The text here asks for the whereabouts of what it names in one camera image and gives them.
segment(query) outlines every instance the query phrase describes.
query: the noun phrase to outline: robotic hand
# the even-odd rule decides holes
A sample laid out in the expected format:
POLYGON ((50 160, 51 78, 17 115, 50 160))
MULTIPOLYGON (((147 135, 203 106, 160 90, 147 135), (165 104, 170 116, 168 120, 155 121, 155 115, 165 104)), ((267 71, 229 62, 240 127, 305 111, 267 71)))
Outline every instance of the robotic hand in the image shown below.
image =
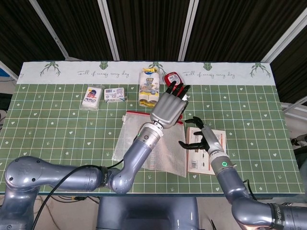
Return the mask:
POLYGON ((307 230, 307 208, 264 204, 250 199, 241 178, 210 127, 198 117, 186 120, 186 123, 194 123, 201 130, 194 134, 202 135, 202 139, 200 143, 185 144, 180 141, 179 144, 188 150, 202 149, 208 152, 210 164, 226 199, 232 204, 232 214, 241 229, 264 227, 307 230))
POLYGON ((37 218, 33 222, 33 207, 42 185, 50 185, 53 190, 77 191, 93 191, 104 186, 119 194, 127 193, 135 174, 162 137, 162 129, 172 127, 188 104, 182 98, 190 86, 180 92, 182 84, 174 89, 175 83, 171 83, 153 109, 150 116, 152 122, 141 127, 124 156, 121 170, 113 166, 55 165, 31 156, 12 161, 4 174, 6 190, 0 208, 0 230, 34 229, 37 218))

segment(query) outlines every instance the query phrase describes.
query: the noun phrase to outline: small white box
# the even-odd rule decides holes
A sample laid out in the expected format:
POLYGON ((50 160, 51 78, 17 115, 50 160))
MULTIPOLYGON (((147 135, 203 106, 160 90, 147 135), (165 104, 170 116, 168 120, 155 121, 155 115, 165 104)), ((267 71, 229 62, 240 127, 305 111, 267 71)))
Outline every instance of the small white box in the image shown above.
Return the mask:
POLYGON ((124 102, 124 88, 105 89, 105 102, 124 102))

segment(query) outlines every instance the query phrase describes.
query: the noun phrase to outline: blue object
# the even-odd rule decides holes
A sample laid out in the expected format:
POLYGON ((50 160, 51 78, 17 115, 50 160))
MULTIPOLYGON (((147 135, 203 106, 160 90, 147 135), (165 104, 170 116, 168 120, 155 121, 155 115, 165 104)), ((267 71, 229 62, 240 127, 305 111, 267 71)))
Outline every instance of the blue object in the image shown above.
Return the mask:
POLYGON ((3 69, 0 68, 0 77, 9 77, 9 74, 7 74, 3 69))

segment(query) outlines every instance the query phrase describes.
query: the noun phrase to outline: floor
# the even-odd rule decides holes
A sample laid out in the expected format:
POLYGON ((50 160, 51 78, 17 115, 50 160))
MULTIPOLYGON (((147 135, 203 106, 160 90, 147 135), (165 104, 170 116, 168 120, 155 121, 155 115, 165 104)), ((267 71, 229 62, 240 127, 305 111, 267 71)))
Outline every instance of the floor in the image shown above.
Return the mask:
MULTIPOLYGON (((14 85, 12 82, 0 82, 1 93, 13 93, 14 85)), ((299 121, 290 117, 286 117, 286 123, 290 130, 290 137, 295 138, 306 133, 307 122, 299 121)), ((37 212, 42 199, 45 197, 38 196, 35 202, 34 212, 37 212)), ((305 196, 295 198, 274 198, 273 202, 302 202, 305 196)), ((231 206, 224 197, 199 197, 197 198, 199 208, 200 227, 205 230, 212 230, 210 219, 218 230, 238 230, 239 227, 232 217, 231 206)), ((96 225, 96 214, 98 204, 90 199, 76 202, 73 204, 64 204, 55 200, 49 200, 48 208, 45 208, 37 224, 37 229, 44 230, 75 230, 87 229, 94 230, 96 225)))

